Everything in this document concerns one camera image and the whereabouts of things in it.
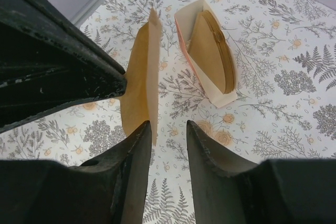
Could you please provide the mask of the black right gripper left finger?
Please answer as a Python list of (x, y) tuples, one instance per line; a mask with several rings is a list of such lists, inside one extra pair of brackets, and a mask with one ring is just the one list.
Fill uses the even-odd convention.
[(1, 223), (141, 223), (152, 133), (130, 136), (80, 166), (1, 161)]

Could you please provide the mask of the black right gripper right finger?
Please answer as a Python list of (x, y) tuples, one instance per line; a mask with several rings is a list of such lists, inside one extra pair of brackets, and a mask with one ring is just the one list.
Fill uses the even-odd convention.
[(197, 223), (335, 223), (334, 159), (253, 163), (186, 124)]

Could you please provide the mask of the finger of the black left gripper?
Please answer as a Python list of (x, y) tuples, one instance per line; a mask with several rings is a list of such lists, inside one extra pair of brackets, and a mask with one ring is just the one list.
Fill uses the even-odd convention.
[(1, 0), (1, 132), (125, 94), (120, 64), (47, 0)]

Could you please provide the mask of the floral patterned table mat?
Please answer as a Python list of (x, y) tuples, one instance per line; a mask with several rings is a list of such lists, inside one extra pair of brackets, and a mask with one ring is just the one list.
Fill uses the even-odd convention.
[(175, 13), (197, 0), (104, 0), (80, 31), (127, 67), (152, 8), (162, 25), (159, 128), (143, 223), (196, 223), (186, 123), (253, 162), (335, 157), (335, 11), (315, 0), (205, 0), (238, 68), (237, 100), (209, 101), (185, 59)]

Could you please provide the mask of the stack of brown filters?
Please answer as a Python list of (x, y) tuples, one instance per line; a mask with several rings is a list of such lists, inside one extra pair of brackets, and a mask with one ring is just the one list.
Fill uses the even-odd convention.
[(233, 59), (217, 20), (208, 10), (197, 14), (188, 53), (222, 94), (234, 90)]

